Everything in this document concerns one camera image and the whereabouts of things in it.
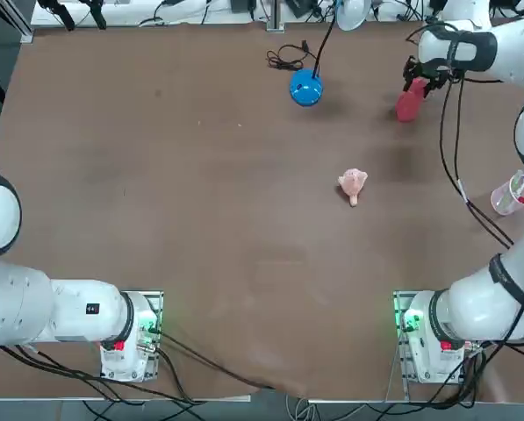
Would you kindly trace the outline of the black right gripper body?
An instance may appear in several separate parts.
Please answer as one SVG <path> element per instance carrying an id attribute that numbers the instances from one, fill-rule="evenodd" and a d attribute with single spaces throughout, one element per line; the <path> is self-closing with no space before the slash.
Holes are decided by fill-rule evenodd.
<path id="1" fill-rule="evenodd" d="M 448 70 L 438 69 L 434 65 L 415 62 L 413 77 L 424 79 L 427 82 L 446 82 L 449 78 Z"/>

